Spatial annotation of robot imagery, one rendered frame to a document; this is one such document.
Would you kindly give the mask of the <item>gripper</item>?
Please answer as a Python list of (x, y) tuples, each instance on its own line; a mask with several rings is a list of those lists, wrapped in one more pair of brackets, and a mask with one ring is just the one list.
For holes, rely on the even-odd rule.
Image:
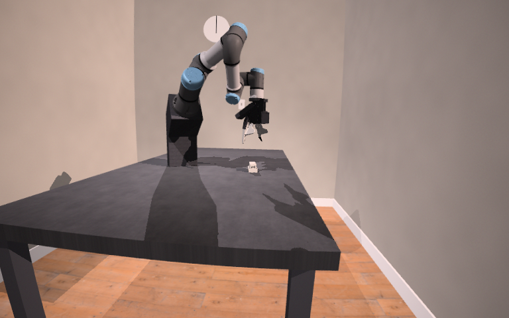
[(250, 100), (256, 101), (252, 101), (254, 107), (248, 111), (247, 116), (245, 117), (245, 120), (243, 122), (243, 136), (242, 136), (243, 144), (245, 141), (245, 137), (255, 132), (255, 130), (253, 129), (253, 125), (255, 125), (255, 128), (257, 129), (258, 137), (261, 141), (262, 135), (268, 133), (268, 130), (263, 128), (262, 126), (262, 124), (269, 124), (269, 112), (266, 111), (266, 102), (268, 102), (268, 99), (252, 97), (249, 98), (249, 101)]

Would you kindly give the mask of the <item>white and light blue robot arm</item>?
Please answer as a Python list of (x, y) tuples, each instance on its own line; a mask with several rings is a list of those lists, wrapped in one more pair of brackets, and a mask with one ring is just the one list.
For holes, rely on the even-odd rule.
[[(227, 77), (226, 101), (238, 104), (244, 86), (250, 86), (250, 98), (264, 96), (264, 70), (252, 68), (251, 72), (239, 72), (243, 44), (247, 39), (247, 28), (243, 23), (233, 23), (229, 30), (207, 52), (197, 54), (189, 68), (185, 69), (179, 93), (172, 102), (173, 110), (183, 117), (193, 117), (199, 111), (199, 94), (208, 74), (222, 59)], [(190, 68), (194, 67), (194, 68)]]

